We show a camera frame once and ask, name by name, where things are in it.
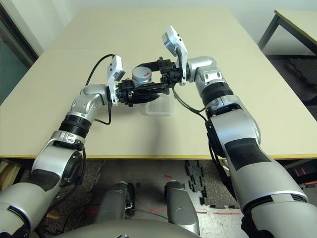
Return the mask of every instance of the transparent plastic container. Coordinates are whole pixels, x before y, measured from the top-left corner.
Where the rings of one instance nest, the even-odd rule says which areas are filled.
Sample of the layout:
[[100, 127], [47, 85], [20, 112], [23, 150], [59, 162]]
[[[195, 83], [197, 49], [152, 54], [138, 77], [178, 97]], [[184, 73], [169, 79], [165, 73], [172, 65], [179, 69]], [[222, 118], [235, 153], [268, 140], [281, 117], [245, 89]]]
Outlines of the transparent plastic container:
[[145, 115], [170, 116], [174, 111], [174, 98], [171, 95], [161, 94], [159, 98], [146, 103]]

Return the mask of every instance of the black tape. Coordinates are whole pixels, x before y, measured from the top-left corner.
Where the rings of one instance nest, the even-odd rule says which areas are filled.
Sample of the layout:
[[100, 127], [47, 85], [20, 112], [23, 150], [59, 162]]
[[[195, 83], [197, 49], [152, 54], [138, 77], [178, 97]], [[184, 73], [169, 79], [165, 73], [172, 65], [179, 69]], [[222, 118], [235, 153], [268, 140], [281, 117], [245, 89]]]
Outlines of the black tape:
[[206, 106], [212, 100], [226, 95], [233, 95], [233, 92], [231, 91], [227, 83], [218, 82], [212, 83], [204, 88], [201, 97], [203, 99], [204, 105]]
[[244, 138], [226, 143], [225, 148], [236, 170], [250, 164], [271, 162], [260, 150], [254, 138]]
[[58, 181], [58, 174], [55, 174], [51, 171], [37, 169], [31, 173], [31, 176], [27, 179], [26, 182], [36, 184], [44, 191], [48, 191], [55, 187]]
[[58, 130], [68, 131], [70, 133], [86, 138], [90, 121], [75, 115], [66, 115]]

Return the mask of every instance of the black metal frame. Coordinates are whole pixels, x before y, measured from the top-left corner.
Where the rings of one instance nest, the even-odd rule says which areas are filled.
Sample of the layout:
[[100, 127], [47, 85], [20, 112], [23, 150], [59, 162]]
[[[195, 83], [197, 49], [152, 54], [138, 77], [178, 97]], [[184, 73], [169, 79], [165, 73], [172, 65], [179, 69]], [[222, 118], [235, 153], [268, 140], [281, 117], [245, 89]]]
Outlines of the black metal frame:
[[267, 27], [266, 31], [264, 32], [263, 36], [261, 37], [258, 43], [259, 49], [261, 51], [264, 49], [264, 47], [266, 46], [266, 44], [268, 43], [268, 41], [270, 40], [270, 38], [272, 37], [273, 33], [279, 25], [282, 26], [289, 33], [291, 33], [300, 42], [302, 42], [315, 55], [317, 55], [317, 45], [277, 14], [274, 16], [273, 20]]
[[5, 11], [4, 7], [0, 3], [0, 23], [5, 26], [6, 29], [0, 28], [0, 34], [3, 40], [8, 41], [9, 35], [11, 40], [14, 40], [16, 44], [9, 44], [11, 50], [19, 57], [21, 62], [30, 68], [32, 64], [39, 58], [29, 42], [25, 39], [19, 28], [15, 25], [9, 14]]

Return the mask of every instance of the table edge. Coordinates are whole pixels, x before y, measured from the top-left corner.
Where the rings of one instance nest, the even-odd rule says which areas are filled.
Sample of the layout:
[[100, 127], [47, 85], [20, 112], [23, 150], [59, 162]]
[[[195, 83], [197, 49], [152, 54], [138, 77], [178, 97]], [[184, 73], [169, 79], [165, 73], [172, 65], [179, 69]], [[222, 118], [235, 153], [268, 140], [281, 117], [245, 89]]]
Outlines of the table edge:
[[[317, 159], [317, 154], [270, 155], [275, 160]], [[35, 159], [36, 155], [0, 155], [0, 159]], [[88, 155], [87, 159], [208, 160], [210, 155]]]
[[317, 45], [317, 40], [314, 39], [313, 37], [311, 37], [308, 33], [306, 33], [306, 31], [302, 30], [301, 28], [299, 28], [295, 23], [293, 23], [291, 20], [289, 20], [288, 18], [286, 18], [284, 15], [282, 15], [278, 9], [274, 10], [274, 13], [276, 15], [278, 15], [279, 17], [283, 18], [283, 20], [285, 20], [287, 23], [289, 23], [290, 25], [292, 25], [297, 31], [299, 31], [300, 33], [302, 33], [305, 37], [307, 37], [310, 41], [312, 41], [315, 45]]

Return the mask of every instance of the red mark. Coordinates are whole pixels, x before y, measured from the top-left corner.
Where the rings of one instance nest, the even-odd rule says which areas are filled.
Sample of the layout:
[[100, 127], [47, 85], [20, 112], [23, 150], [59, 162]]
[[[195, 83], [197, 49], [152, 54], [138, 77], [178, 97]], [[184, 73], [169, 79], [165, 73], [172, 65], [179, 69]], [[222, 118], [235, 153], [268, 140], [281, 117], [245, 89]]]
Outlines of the red mark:
[[297, 177], [299, 177], [299, 173], [298, 173], [297, 169], [295, 169], [295, 173], [296, 173]]
[[154, 212], [154, 213], [157, 213], [157, 212], [160, 212], [160, 209], [150, 209], [148, 210], [149, 212]]
[[307, 182], [306, 185], [312, 185], [312, 184], [316, 184], [317, 181], [312, 181], [312, 182]]
[[304, 174], [306, 174], [306, 171], [303, 168], [302, 168], [302, 171], [303, 171]]
[[216, 215], [242, 215], [241, 212], [214, 212]]
[[97, 214], [97, 211], [91, 210], [91, 211], [85, 211], [86, 214]]

